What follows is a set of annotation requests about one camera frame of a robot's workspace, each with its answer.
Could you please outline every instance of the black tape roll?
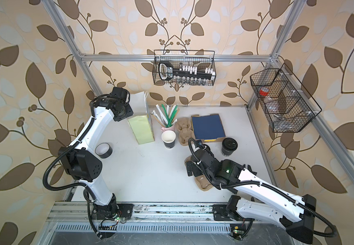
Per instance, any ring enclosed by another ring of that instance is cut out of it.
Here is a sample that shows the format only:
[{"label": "black tape roll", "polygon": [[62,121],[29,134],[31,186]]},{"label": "black tape roll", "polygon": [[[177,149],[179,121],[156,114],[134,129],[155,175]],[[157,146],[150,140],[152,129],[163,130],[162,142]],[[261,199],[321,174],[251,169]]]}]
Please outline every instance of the black tape roll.
[{"label": "black tape roll", "polygon": [[110,145],[108,143],[99,144],[95,149],[95,153],[100,158],[106,158],[106,157],[110,156],[112,152],[113,152],[113,149],[110,147]]}]

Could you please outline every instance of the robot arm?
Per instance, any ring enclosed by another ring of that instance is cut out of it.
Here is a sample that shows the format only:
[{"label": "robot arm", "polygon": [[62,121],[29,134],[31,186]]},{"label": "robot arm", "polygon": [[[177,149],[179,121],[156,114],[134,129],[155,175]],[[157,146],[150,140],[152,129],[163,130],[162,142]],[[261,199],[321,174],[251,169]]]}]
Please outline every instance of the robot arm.
[{"label": "robot arm", "polygon": [[[277,188],[257,177],[250,170],[250,166],[246,169],[245,165],[229,159],[219,162],[206,146],[192,138],[188,144],[192,153],[191,161],[187,162],[187,170],[191,168],[188,175],[204,174],[217,189],[228,189],[235,194],[242,191],[264,202],[252,202],[233,195],[226,207],[229,218],[267,221],[285,229],[290,236],[307,244],[312,244],[313,234],[326,237],[337,235],[336,227],[315,212],[314,197],[310,195],[301,197]],[[314,231],[315,217],[325,222],[332,229],[332,233]]]}]

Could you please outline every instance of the paper cup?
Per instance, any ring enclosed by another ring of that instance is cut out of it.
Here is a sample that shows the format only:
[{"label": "paper cup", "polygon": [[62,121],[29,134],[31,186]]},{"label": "paper cup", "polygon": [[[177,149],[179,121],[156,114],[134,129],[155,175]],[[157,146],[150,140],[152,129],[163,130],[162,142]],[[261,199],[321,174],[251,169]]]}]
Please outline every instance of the paper cup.
[{"label": "paper cup", "polygon": [[162,133],[162,140],[166,148],[173,148],[176,140],[176,133],[172,130],[166,130]]}]

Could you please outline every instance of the wire basket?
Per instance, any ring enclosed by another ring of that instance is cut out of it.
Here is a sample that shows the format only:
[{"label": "wire basket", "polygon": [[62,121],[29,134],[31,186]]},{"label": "wire basket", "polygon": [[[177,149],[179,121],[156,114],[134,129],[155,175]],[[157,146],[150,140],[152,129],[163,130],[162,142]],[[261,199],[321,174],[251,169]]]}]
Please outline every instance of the wire basket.
[{"label": "wire basket", "polygon": [[154,50],[154,84],[213,86],[216,78],[215,51],[182,51]]},{"label": "wire basket", "polygon": [[[250,76],[251,85],[264,114],[274,133],[300,132],[321,111],[321,107],[301,83],[302,89],[296,89],[287,78],[289,69],[265,69]],[[307,98],[317,105],[311,108],[302,98]]]}]

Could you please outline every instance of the blue notebook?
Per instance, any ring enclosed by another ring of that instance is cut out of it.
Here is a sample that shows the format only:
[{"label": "blue notebook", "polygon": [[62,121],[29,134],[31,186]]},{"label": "blue notebook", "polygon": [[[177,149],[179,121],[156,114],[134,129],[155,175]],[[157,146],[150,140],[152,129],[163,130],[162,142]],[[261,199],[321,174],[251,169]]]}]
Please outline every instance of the blue notebook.
[{"label": "blue notebook", "polygon": [[215,141],[226,137],[219,114],[209,116],[192,116],[192,127],[197,140]]}]

